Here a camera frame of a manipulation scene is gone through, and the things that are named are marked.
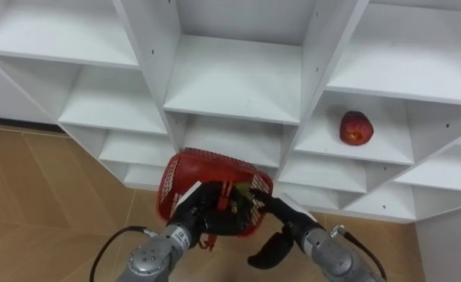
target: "baseboard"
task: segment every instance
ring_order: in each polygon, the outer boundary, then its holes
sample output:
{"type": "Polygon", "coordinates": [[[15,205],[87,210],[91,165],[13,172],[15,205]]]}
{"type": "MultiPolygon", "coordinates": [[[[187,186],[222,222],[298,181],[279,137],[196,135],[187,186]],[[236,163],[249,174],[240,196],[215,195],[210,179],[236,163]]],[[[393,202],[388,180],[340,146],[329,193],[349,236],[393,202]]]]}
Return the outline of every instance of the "baseboard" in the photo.
{"type": "Polygon", "coordinates": [[[15,128],[39,130],[43,132],[65,133],[65,131],[58,125],[49,125],[32,121],[17,121],[8,118],[0,118],[0,125],[15,128]]]}

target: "white wall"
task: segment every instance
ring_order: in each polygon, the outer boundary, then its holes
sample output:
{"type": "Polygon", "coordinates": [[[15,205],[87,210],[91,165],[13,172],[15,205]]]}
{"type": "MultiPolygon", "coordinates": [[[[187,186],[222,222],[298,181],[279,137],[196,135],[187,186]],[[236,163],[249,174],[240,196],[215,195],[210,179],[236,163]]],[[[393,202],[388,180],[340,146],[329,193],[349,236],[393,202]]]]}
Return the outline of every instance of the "white wall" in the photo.
{"type": "Polygon", "coordinates": [[[0,118],[52,123],[26,96],[0,75],[0,118]]]}
{"type": "Polygon", "coordinates": [[[427,282],[461,281],[461,209],[416,222],[427,282]]]}

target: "white shelving unit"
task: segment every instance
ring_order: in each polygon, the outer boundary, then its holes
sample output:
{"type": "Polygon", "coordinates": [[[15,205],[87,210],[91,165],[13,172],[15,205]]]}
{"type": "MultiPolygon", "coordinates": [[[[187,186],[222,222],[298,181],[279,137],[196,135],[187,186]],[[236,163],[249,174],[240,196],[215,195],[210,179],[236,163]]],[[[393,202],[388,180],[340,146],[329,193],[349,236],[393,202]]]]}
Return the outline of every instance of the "white shelving unit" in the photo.
{"type": "Polygon", "coordinates": [[[461,208],[461,12],[387,2],[0,1],[0,73],[128,187],[189,146],[312,211],[414,222],[461,208]]]}

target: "gray robot arm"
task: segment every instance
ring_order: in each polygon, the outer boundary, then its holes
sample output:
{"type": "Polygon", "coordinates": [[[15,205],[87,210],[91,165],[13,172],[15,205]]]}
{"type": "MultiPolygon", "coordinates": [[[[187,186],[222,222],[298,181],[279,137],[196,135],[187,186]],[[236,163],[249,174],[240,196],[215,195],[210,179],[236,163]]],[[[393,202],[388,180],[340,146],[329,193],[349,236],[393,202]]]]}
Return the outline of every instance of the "gray robot arm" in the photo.
{"type": "Polygon", "coordinates": [[[184,227],[168,225],[158,236],[131,253],[117,282],[167,282],[169,274],[191,245],[191,234],[184,227]]]}
{"type": "MultiPolygon", "coordinates": [[[[336,227],[343,232],[342,226],[336,227]]],[[[385,282],[375,274],[352,248],[335,240],[337,230],[328,234],[322,228],[314,228],[303,238],[303,251],[330,282],[385,282]]]]}
{"type": "Polygon", "coordinates": [[[336,240],[337,234],[342,234],[351,237],[354,243],[355,238],[346,233],[343,226],[337,226],[328,233],[311,213],[300,207],[288,195],[282,194],[275,198],[260,191],[253,193],[255,198],[265,204],[263,211],[270,212],[285,226],[282,233],[273,235],[257,255],[249,258],[251,266],[259,269],[275,267],[288,254],[295,241],[300,249],[321,267],[330,282],[385,281],[370,269],[354,249],[336,240]]]}

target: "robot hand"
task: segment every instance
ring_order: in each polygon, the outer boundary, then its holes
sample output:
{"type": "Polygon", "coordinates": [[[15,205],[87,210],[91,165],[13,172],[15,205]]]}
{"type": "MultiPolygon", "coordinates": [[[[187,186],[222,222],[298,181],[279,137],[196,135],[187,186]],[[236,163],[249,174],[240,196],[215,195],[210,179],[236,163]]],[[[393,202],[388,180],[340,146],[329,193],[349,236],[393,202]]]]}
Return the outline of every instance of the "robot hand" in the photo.
{"type": "Polygon", "coordinates": [[[299,248],[318,264],[330,282],[382,282],[386,274],[373,254],[342,226],[328,234],[311,213],[301,208],[286,194],[272,197],[259,190],[250,190],[254,198],[262,201],[261,212],[269,212],[283,222],[281,233],[274,234],[258,254],[249,257],[249,265],[270,269],[281,262],[295,241],[299,248]],[[359,254],[335,240],[342,233],[345,238],[363,249],[376,262],[382,277],[374,274],[359,254]]]}

